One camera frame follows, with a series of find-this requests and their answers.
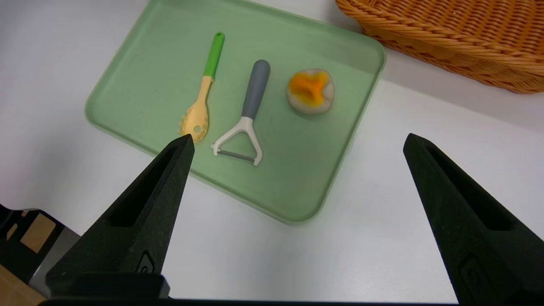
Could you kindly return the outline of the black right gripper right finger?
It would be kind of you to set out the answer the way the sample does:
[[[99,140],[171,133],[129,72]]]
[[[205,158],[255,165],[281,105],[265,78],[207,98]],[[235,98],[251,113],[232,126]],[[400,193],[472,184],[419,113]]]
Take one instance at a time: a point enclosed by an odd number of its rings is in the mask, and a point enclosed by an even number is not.
[[[403,147],[457,301],[544,303],[544,243],[434,143]]]

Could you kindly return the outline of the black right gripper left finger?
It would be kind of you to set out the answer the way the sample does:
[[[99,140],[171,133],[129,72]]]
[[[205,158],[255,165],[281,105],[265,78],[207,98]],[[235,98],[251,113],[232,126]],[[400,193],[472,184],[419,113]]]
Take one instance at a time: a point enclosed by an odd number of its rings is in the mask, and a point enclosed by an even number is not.
[[[162,275],[195,153],[171,141],[46,275],[55,300],[167,300]]]

